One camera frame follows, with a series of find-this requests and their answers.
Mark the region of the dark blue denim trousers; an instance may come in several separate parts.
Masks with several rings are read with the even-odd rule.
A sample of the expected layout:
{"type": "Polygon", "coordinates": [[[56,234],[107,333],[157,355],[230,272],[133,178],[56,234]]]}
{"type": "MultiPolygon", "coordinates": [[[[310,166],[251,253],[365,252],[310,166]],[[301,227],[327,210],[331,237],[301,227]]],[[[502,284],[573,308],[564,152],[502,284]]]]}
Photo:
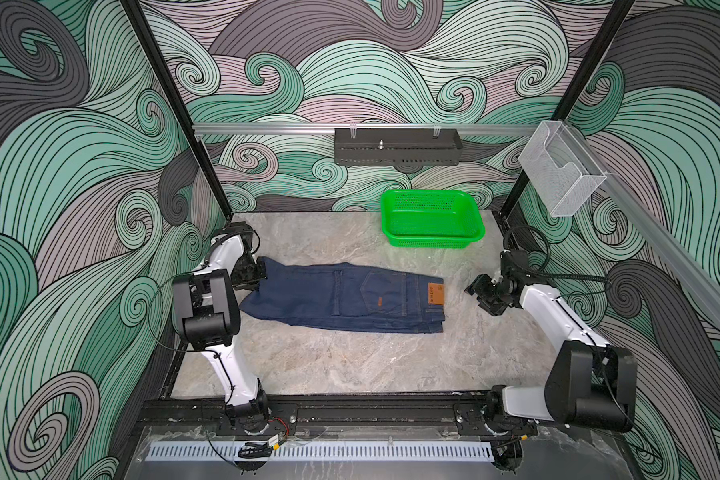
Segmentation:
{"type": "Polygon", "coordinates": [[[333,331],[437,334],[444,331],[444,280],[350,263],[283,265],[264,259],[267,278],[240,310],[333,331]]]}

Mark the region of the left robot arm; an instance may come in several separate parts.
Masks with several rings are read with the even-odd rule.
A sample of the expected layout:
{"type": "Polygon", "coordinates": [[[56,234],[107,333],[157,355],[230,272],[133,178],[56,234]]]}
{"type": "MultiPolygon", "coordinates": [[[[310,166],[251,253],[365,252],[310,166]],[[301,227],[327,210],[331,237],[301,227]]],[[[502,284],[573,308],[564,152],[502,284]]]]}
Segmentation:
{"type": "Polygon", "coordinates": [[[233,222],[212,236],[205,259],[172,281],[173,328],[211,365],[223,387],[224,413],[235,428],[262,429],[269,420],[267,396],[247,365],[238,335],[241,311],[236,293],[254,291],[267,278],[256,257],[258,233],[233,222]]]}

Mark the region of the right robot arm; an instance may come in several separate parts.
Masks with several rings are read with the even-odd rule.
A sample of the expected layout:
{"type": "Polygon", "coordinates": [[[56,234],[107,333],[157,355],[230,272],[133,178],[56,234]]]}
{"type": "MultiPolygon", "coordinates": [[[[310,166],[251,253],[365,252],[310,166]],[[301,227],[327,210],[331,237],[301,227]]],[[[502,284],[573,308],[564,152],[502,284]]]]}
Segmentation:
{"type": "Polygon", "coordinates": [[[477,276],[465,289],[492,316],[510,308],[528,313],[556,352],[538,387],[495,386],[486,417],[556,422],[617,433],[634,424],[637,360],[590,328],[568,305],[544,265],[533,267],[526,251],[503,240],[500,274],[477,276]]]}

